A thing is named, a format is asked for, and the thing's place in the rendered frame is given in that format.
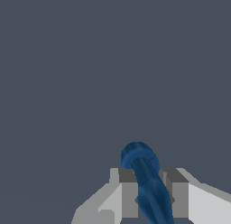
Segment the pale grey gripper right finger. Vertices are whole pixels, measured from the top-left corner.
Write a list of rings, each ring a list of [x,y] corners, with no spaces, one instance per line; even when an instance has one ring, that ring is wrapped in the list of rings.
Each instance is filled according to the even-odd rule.
[[[231,194],[199,182],[184,168],[160,169],[172,215],[194,224],[231,224]]]

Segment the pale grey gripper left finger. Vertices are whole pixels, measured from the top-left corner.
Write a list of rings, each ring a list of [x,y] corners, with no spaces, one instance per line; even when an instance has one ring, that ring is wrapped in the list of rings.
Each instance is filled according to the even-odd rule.
[[[109,183],[80,205],[71,224],[121,224],[138,217],[138,183],[133,169],[111,168]]]

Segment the blue bolt-shaped object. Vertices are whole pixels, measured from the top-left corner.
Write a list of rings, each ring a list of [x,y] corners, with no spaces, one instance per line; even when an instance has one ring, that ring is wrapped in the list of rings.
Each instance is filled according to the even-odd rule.
[[[132,142],[121,153],[121,165],[133,169],[138,183],[137,201],[151,224],[174,224],[171,197],[159,176],[157,155],[145,143]]]

